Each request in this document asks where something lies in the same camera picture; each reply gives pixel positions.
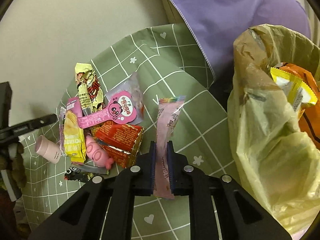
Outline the left hand brown glove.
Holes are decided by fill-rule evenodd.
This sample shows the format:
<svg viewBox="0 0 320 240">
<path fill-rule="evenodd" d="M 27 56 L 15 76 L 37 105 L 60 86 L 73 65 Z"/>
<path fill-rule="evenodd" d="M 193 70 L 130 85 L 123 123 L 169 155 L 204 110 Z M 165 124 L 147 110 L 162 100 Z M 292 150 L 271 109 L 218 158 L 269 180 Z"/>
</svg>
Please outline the left hand brown glove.
<svg viewBox="0 0 320 240">
<path fill-rule="evenodd" d="M 19 141 L 10 144 L 8 148 L 1 148 L 1 170 L 10 170 L 19 188 L 24 188 L 27 183 L 23 152 L 24 147 Z"/>
</svg>

